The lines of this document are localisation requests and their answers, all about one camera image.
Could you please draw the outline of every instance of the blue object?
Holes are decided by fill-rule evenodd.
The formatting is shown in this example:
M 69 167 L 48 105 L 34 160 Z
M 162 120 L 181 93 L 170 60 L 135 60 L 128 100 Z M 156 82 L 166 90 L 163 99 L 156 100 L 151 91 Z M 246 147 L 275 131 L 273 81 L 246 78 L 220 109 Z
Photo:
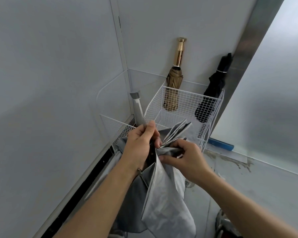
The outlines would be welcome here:
M 227 143 L 224 143 L 222 141 L 219 141 L 219 140 L 216 140 L 216 139 L 212 139 L 212 138 L 209 138 L 208 143 L 209 144 L 212 144 L 212 145 L 214 145 L 216 147 L 220 147 L 222 149 L 226 149 L 228 151 L 232 151 L 233 148 L 234 148 L 234 145 L 227 144 Z

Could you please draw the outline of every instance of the gold umbrella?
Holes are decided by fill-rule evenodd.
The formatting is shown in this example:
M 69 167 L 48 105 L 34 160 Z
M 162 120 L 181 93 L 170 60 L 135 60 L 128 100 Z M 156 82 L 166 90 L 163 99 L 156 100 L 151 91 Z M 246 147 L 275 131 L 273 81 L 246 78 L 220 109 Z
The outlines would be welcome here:
M 178 38 L 178 47 L 175 52 L 173 67 L 167 76 L 167 87 L 170 88 L 166 89 L 165 101 L 163 103 L 163 107 L 167 111 L 176 111 L 178 109 L 178 91 L 171 88 L 179 89 L 182 83 L 183 76 L 180 65 L 186 40 L 184 37 Z

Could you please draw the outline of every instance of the person's right hand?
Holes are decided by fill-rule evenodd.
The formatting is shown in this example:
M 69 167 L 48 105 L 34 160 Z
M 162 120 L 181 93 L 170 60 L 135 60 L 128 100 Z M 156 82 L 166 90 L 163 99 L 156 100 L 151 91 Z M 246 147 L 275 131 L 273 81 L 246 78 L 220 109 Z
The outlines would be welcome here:
M 171 147 L 181 147 L 184 149 L 183 157 L 177 159 L 171 156 L 162 155 L 159 159 L 162 163 L 170 164 L 180 170 L 180 172 L 191 182 L 200 185 L 203 177 L 213 171 L 210 169 L 200 148 L 189 141 L 177 139 Z

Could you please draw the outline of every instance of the person's left hand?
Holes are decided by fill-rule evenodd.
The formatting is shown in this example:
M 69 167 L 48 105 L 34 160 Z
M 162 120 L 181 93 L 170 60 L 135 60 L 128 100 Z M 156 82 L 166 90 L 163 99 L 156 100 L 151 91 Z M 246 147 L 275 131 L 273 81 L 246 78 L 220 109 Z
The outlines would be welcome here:
M 136 172 L 138 168 L 143 170 L 149 154 L 151 138 L 154 140 L 156 148 L 162 145 L 160 134 L 153 120 L 147 124 L 146 129 L 144 129 L 143 125 L 140 125 L 128 133 L 127 143 L 120 160 L 131 168 L 132 171 Z

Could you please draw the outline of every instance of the hand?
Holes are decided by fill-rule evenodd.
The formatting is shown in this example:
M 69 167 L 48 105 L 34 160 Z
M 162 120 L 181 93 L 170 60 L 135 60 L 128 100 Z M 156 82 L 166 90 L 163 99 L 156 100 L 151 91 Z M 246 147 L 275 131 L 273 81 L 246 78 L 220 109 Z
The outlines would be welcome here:
M 160 134 L 153 120 L 147 124 L 146 129 L 144 129 L 143 125 L 140 125 L 128 133 L 127 143 L 120 160 L 131 168 L 132 171 L 136 172 L 138 168 L 143 170 L 149 154 L 151 138 L 154 140 L 156 148 L 162 145 Z
M 200 185 L 207 174 L 213 171 L 210 169 L 200 148 L 189 141 L 177 139 L 171 144 L 171 147 L 181 147 L 184 149 L 183 157 L 177 159 L 171 156 L 162 155 L 159 159 L 162 163 L 170 164 L 180 170 L 180 172 L 191 182 Z

